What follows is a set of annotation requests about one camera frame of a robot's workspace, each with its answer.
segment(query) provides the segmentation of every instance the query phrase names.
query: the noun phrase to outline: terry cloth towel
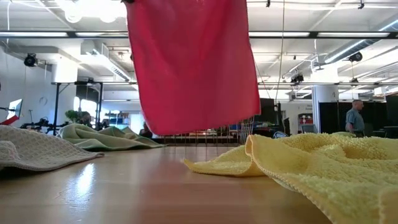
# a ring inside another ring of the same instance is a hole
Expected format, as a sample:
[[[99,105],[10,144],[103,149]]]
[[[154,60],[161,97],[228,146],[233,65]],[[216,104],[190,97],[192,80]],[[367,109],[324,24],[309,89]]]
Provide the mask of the terry cloth towel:
[[[136,0],[126,7],[153,133],[218,128],[259,114],[246,0]]]
[[[130,129],[124,131],[116,127],[95,131],[82,124],[69,124],[60,129],[59,136],[87,151],[120,151],[163,146],[135,134]]]
[[[249,136],[208,161],[185,164],[203,174],[267,175],[311,200],[333,223],[398,223],[398,140],[299,134]]]
[[[48,171],[103,155],[102,152],[84,151],[48,134],[0,125],[0,170],[18,167]]]

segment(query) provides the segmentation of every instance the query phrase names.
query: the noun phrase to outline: red towel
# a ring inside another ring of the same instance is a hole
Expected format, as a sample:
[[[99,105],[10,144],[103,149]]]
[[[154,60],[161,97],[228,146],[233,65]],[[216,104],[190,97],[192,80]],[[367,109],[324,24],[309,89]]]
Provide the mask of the red towel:
[[[246,0],[135,0],[129,38],[142,110],[159,135],[259,114]]]

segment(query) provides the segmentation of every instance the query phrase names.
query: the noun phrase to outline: yellow towel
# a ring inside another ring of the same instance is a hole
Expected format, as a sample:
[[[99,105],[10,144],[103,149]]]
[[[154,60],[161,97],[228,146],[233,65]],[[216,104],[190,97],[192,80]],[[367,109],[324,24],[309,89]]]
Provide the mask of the yellow towel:
[[[255,135],[212,161],[184,163],[203,174],[267,175],[305,195],[332,223],[398,223],[395,139]]]

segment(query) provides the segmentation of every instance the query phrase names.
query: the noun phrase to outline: white wall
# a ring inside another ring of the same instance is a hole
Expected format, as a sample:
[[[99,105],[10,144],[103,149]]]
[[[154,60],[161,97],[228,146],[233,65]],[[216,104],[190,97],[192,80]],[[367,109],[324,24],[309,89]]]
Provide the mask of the white wall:
[[[290,132],[291,134],[297,134],[299,130],[299,117],[301,113],[312,113],[312,102],[288,102],[281,103],[280,109],[286,111],[286,118],[290,121]]]
[[[44,69],[28,68],[22,60],[5,54],[0,48],[0,106],[8,107],[10,101],[23,99],[21,118],[13,126],[31,122],[29,110],[34,122],[45,116],[53,120],[55,86],[51,80],[51,72],[45,77]],[[7,112],[1,110],[0,121],[6,117]]]

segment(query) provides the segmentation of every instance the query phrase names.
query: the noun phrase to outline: wooden table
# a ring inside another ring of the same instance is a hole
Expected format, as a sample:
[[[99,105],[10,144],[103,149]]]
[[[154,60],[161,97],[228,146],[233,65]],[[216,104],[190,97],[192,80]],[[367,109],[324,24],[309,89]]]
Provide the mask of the wooden table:
[[[0,223],[330,223],[304,196],[267,177],[190,172],[225,147],[110,152],[46,173],[0,172]]]

